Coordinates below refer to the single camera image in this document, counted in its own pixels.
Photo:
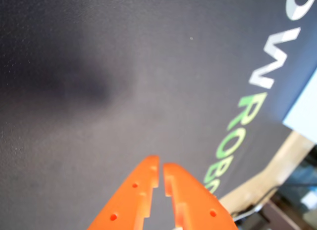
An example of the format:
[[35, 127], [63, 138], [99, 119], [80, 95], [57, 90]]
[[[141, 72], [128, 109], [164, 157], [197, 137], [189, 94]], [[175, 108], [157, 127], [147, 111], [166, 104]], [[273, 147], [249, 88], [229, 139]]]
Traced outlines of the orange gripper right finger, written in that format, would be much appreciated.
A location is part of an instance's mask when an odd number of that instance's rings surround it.
[[175, 227], [184, 230], [236, 230], [228, 211], [179, 164], [163, 165], [165, 195], [171, 197]]

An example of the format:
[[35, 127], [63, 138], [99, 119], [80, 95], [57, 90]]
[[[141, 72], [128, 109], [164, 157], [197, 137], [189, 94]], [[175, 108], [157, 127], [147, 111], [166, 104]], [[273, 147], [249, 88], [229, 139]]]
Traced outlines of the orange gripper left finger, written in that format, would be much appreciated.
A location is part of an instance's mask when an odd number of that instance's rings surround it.
[[88, 227], [90, 230], [141, 230], [159, 186], [159, 156], [144, 158]]

